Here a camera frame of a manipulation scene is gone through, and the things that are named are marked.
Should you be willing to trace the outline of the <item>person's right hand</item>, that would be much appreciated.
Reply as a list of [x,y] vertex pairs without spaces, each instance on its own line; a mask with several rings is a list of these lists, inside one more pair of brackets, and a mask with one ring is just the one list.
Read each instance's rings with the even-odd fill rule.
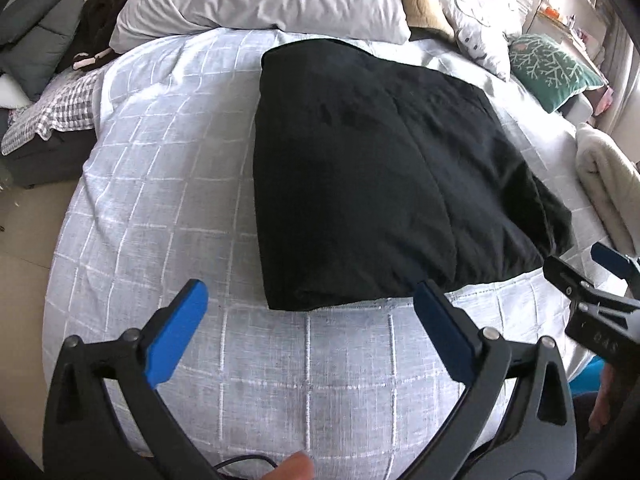
[[616,370],[606,363],[601,373],[600,388],[588,419],[589,430],[598,434],[611,420]]

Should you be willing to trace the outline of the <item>person's left hand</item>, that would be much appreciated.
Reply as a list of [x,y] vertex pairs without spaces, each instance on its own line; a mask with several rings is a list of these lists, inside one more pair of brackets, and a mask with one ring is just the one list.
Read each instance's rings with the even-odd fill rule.
[[288,456],[280,465],[262,476],[262,480],[312,480],[314,462],[304,452]]

